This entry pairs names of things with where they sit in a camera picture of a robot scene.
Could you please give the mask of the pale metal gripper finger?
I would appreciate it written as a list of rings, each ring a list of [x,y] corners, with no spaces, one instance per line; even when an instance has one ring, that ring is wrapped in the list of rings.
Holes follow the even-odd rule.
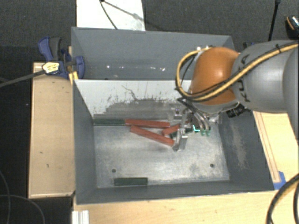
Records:
[[[184,150],[186,147],[186,143],[188,140],[188,136],[187,135],[180,135],[179,139],[178,139],[178,149],[179,150]]]
[[[179,136],[180,135],[184,135],[185,134],[185,129],[184,128],[179,128],[175,133],[174,133],[174,135],[173,135],[173,137],[175,138],[175,144],[174,144],[174,146],[173,146],[173,150],[174,151],[179,151],[179,149],[178,149],[178,139],[179,139]]]

